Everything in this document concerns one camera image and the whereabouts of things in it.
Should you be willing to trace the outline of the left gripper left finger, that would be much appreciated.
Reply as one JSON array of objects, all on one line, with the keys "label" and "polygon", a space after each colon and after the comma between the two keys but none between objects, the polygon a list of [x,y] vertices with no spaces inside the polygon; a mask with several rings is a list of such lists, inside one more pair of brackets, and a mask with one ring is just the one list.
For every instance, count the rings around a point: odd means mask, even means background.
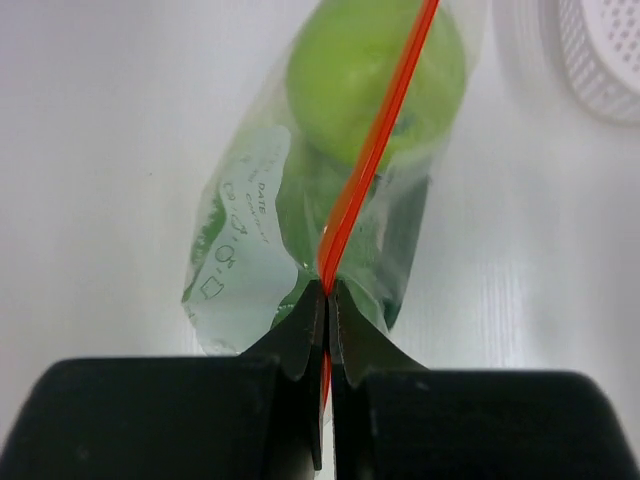
[{"label": "left gripper left finger", "polygon": [[35,382],[5,479],[311,479],[322,467],[325,294],[237,356],[75,358]]}]

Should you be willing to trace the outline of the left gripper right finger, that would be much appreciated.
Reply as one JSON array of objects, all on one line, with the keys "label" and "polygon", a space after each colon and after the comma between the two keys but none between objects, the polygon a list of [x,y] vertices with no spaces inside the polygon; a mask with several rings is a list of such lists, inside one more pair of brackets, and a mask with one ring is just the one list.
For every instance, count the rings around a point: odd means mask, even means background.
[{"label": "left gripper right finger", "polygon": [[429,369],[327,301],[339,479],[635,479],[602,389],[575,371]]}]

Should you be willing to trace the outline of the clear zip bag orange seal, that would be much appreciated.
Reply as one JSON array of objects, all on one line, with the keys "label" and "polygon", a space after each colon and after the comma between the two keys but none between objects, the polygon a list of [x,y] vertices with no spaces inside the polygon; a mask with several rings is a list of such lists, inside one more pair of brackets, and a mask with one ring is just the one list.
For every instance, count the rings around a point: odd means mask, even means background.
[{"label": "clear zip bag orange seal", "polygon": [[[274,66],[203,189],[181,303],[209,355],[246,351],[320,275],[318,247],[420,5],[322,1]],[[438,5],[337,277],[389,333],[428,189],[478,61],[488,5]]]}]

